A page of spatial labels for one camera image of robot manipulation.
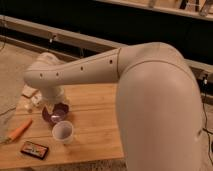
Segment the wooden tabletop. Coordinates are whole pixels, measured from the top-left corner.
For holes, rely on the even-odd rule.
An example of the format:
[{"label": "wooden tabletop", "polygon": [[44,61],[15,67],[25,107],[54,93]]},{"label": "wooden tabletop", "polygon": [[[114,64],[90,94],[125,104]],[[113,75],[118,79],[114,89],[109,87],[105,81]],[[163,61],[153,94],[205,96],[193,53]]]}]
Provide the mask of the wooden tabletop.
[{"label": "wooden tabletop", "polygon": [[[15,142],[0,146],[0,169],[66,164],[123,157],[115,114],[116,84],[64,86],[71,109],[67,120],[74,125],[74,140],[63,145],[52,138],[52,127],[41,116],[41,110],[28,113],[28,99],[21,97],[8,132],[28,118],[32,125]],[[20,153],[25,141],[49,147],[44,160]]]}]

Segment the white paper cup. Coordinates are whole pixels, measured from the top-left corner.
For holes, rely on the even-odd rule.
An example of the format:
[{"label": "white paper cup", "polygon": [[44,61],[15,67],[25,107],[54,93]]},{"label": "white paper cup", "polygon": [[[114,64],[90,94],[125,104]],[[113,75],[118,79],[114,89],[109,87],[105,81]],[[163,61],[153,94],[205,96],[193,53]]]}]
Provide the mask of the white paper cup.
[{"label": "white paper cup", "polygon": [[69,144],[73,139],[73,125],[69,121],[58,122],[52,130],[53,138],[63,144]]}]

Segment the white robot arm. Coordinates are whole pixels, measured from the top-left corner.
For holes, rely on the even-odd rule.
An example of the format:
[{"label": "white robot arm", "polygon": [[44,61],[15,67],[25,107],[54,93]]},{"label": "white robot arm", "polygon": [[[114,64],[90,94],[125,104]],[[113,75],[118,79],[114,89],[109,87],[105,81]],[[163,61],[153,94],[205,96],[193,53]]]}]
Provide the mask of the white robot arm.
[{"label": "white robot arm", "polygon": [[127,46],[61,65],[43,53],[24,80],[52,103],[62,100],[60,85],[118,81],[117,120],[128,170],[199,171],[200,92],[172,46]]}]

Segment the floor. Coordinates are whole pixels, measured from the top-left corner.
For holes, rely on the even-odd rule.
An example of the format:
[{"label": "floor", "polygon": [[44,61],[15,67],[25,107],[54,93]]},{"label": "floor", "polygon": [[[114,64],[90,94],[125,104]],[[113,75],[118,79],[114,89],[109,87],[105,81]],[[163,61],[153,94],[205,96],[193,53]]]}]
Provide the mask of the floor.
[{"label": "floor", "polygon": [[[16,106],[24,85],[22,78],[23,72],[33,61],[35,61],[37,55],[38,54],[35,52],[10,44],[6,44],[4,49],[0,52],[0,113]],[[213,130],[213,106],[206,104],[206,111],[209,118],[208,129]],[[0,114],[0,136],[4,135],[4,132],[7,128],[7,123],[13,115],[13,112],[14,111],[11,111],[4,115]],[[207,155],[208,141],[205,133],[203,133],[202,152],[203,161],[201,171],[210,171],[212,170],[212,166]],[[70,165],[36,167],[33,169],[37,171],[126,171],[126,166],[124,160],[121,159]]]}]

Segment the orange carrot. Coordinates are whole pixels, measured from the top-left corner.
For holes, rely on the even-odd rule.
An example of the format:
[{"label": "orange carrot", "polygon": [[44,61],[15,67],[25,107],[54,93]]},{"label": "orange carrot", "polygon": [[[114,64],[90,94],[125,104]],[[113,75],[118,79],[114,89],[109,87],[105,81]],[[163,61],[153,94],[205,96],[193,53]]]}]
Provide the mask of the orange carrot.
[{"label": "orange carrot", "polygon": [[18,138],[31,125],[32,122],[33,120],[30,118],[26,122],[24,122],[20,127],[12,131],[8,136],[10,141],[14,141],[16,138]]}]

